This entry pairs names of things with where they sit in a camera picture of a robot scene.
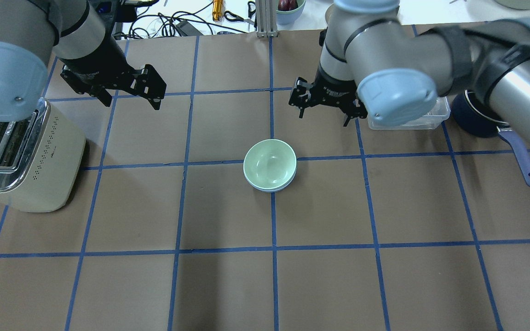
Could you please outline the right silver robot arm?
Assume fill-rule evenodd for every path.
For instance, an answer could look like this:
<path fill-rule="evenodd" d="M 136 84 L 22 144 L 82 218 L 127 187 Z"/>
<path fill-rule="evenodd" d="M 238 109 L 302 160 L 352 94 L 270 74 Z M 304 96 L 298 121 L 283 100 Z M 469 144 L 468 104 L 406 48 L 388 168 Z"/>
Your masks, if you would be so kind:
<path fill-rule="evenodd" d="M 298 78 L 289 105 L 339 108 L 344 123 L 419 119 L 439 97 L 472 91 L 530 143 L 530 17 L 473 28 L 444 25 L 408 36 L 397 0 L 335 0 L 311 84 Z"/>

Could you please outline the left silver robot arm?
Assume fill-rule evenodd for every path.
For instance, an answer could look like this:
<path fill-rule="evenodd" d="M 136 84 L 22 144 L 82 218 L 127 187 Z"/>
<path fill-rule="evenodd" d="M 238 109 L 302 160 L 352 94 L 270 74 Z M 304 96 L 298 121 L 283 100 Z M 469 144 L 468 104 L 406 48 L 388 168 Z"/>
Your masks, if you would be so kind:
<path fill-rule="evenodd" d="M 55 55 L 78 94 L 109 106 L 109 89 L 143 97 L 159 109 L 166 82 L 146 64 L 127 63 L 112 28 L 87 0 L 0 0 L 0 121 L 29 117 L 46 86 Z"/>

